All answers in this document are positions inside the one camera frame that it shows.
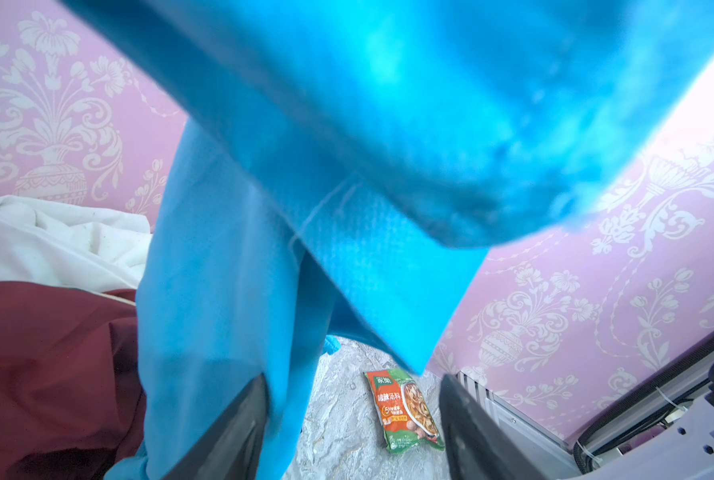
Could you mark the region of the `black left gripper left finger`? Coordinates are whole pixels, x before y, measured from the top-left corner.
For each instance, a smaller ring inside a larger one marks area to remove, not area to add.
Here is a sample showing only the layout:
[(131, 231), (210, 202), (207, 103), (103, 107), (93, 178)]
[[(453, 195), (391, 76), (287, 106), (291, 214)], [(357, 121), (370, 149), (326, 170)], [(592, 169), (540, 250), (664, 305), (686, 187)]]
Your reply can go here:
[(254, 480), (268, 420), (264, 375), (250, 381), (165, 480)]

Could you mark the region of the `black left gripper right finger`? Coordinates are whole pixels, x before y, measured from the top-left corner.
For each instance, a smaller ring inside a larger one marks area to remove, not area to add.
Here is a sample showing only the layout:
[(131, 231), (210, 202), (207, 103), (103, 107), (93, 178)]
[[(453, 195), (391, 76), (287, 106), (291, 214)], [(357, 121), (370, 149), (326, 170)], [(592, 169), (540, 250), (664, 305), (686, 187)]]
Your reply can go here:
[(452, 375), (441, 381), (439, 407), (451, 479), (547, 479)]

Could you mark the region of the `teal blue cloth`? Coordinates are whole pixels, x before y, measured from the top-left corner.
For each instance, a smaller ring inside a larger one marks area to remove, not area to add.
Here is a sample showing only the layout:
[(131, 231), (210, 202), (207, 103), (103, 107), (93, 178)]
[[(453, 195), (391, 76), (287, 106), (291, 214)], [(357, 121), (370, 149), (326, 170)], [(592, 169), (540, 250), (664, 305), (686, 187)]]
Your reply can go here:
[(281, 478), (328, 335), (422, 373), (489, 250), (582, 220), (714, 57), (714, 1), (70, 9), (189, 116), (111, 479), (164, 479), (259, 375)]

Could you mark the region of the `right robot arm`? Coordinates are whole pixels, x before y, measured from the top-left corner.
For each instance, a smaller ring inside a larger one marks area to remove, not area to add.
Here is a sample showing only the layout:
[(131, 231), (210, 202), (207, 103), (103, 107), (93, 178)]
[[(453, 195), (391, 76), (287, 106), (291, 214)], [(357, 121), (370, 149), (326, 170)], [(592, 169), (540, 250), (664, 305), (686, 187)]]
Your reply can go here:
[(714, 479), (714, 364), (709, 392), (674, 425), (584, 479)]

